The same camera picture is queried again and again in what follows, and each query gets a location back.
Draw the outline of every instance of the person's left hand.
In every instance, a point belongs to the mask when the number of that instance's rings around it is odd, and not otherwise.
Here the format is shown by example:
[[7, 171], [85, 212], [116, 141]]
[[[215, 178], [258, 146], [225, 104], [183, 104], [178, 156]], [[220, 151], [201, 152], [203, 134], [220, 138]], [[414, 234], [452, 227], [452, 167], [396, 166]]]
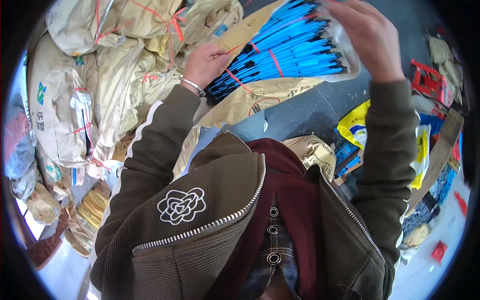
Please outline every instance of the person's left hand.
[[[215, 44], [203, 44], [190, 54], [183, 77], [205, 89], [217, 76], [219, 76], [228, 63], [228, 54]], [[186, 82], [181, 85], [194, 93], [198, 91]]]

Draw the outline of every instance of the white flower embroidery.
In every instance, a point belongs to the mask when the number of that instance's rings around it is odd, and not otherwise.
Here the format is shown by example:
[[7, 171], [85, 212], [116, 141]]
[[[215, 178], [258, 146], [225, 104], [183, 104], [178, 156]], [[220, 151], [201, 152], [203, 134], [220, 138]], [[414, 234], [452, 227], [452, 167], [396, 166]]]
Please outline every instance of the white flower embroidery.
[[172, 225], [178, 225], [181, 221], [192, 221], [196, 213], [206, 208], [204, 195], [205, 192], [200, 188], [193, 188], [188, 192], [168, 191], [165, 198], [156, 205], [162, 213], [160, 220]]

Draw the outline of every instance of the brown jacket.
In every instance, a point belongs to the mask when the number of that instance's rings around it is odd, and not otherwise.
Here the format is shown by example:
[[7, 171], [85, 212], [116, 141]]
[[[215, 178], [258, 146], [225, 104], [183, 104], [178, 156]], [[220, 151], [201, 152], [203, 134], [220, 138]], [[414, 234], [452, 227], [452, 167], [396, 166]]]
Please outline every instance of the brown jacket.
[[[327, 293], [333, 299], [387, 299], [392, 291], [400, 219], [415, 178], [413, 109], [408, 81], [371, 83], [363, 180], [351, 203], [317, 167]], [[156, 102], [127, 152], [110, 215], [95, 241], [90, 278], [102, 299], [203, 299], [255, 210], [264, 155], [233, 134], [216, 137], [170, 183], [200, 101], [175, 86]]]

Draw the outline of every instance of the maroon sweater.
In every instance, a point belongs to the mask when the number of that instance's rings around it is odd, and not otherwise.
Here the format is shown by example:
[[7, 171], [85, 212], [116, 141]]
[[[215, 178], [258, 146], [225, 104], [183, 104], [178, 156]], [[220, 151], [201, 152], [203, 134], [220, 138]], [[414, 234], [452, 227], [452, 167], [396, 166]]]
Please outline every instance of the maroon sweater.
[[305, 167], [282, 143], [259, 139], [247, 145], [253, 152], [265, 153], [264, 185], [252, 219], [206, 299], [236, 299], [260, 251], [274, 198], [295, 247], [298, 296], [302, 300], [322, 298], [325, 273], [318, 183], [303, 178]]

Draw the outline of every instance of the zipper teeth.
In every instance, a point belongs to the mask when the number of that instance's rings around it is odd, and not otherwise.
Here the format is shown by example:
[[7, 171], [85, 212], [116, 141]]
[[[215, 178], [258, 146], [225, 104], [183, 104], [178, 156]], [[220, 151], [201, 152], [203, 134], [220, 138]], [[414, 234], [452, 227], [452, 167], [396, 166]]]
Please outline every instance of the zipper teeth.
[[201, 232], [204, 232], [207, 229], [218, 227], [220, 225], [223, 225], [223, 224], [225, 224], [229, 221], [235, 220], [235, 219], [239, 218], [240, 216], [246, 214], [250, 210], [250, 208], [252, 207], [253, 203], [255, 203], [258, 195], [260, 194], [260, 190], [262, 189], [262, 187], [264, 185], [265, 174], [266, 174], [265, 154], [262, 153], [262, 175], [260, 177], [260, 183], [259, 183], [257, 189], [255, 190], [255, 193], [253, 194], [253, 198], [242, 209], [240, 209], [236, 213], [233, 213], [229, 216], [226, 216], [224, 218], [220, 218], [220, 219], [218, 219], [218, 220], [216, 220], [216, 221], [214, 221], [210, 224], [200, 226], [197, 229], [186, 231], [186, 232], [183, 232], [183, 233], [178, 234], [176, 236], [171, 236], [171, 237], [166, 238], [166, 239], [155, 240], [155, 241], [151, 241], [151, 242], [148, 242], [148, 243], [145, 243], [145, 244], [138, 245], [132, 250], [133, 255], [135, 256], [135, 252], [137, 252], [139, 250], [144, 250], [144, 249], [148, 249], [148, 248], [152, 248], [152, 247], [156, 247], [156, 246], [166, 245], [166, 244], [172, 243], [172, 242], [177, 241], [177, 240], [192, 237], [192, 236], [197, 235]]
[[348, 207], [347, 203], [338, 195], [338, 193], [335, 191], [333, 186], [328, 182], [328, 180], [325, 178], [325, 175], [322, 172], [322, 169], [320, 169], [320, 174], [322, 175], [323, 179], [325, 180], [327, 185], [330, 187], [332, 192], [335, 194], [335, 196], [338, 199], [338, 201], [340, 202], [340, 204], [342, 204], [343, 208], [346, 210], [346, 212], [348, 213], [350, 218], [352, 218], [352, 220], [354, 220], [355, 223], [357, 223], [358, 227], [363, 232], [363, 235], [365, 235], [365, 237], [368, 239], [370, 244], [372, 244], [372, 246], [375, 248], [375, 250], [377, 250], [378, 255], [380, 256], [380, 258], [382, 259], [382, 261], [385, 264], [385, 258], [382, 255], [382, 252], [378, 248], [377, 244], [375, 244], [375, 242], [373, 241], [372, 237], [370, 236], [370, 233], [368, 233], [367, 229], [363, 226], [363, 224], [360, 222], [360, 220], [358, 220], [358, 218], [355, 216], [355, 214], [352, 212], [352, 210]]

